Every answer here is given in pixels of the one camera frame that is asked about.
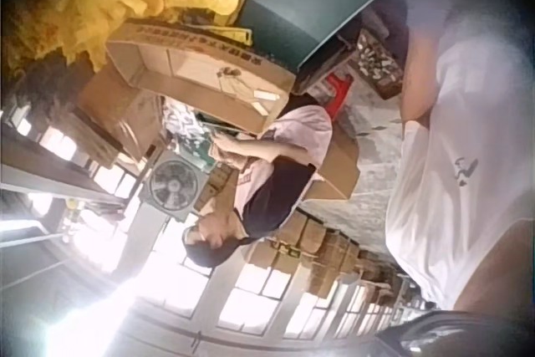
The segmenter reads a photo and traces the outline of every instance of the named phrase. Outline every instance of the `white shirt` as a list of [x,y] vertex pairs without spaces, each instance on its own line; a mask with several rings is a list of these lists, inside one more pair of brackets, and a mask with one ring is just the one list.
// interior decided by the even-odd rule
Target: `white shirt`
[[457,21],[441,40],[430,129],[405,127],[386,243],[443,309],[501,236],[533,217],[531,71],[501,36]]
[[[275,120],[262,138],[303,147],[319,168],[327,155],[333,126],[325,108],[317,105],[292,110]],[[234,207],[242,215],[243,208],[255,192],[270,177],[273,165],[264,160],[253,162],[238,177]]]

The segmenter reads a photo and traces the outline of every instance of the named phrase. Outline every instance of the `black hair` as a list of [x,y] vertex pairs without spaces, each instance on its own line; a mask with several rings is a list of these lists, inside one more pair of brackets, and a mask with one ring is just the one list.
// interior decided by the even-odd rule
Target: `black hair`
[[196,242],[194,244],[186,244],[186,236],[188,231],[184,231],[182,235],[182,242],[186,249],[187,257],[193,261],[195,265],[203,268],[215,268],[224,263],[237,250],[238,247],[244,246],[254,242],[254,239],[243,238],[238,240],[235,237],[226,238],[223,244],[218,248],[211,248],[209,242]]

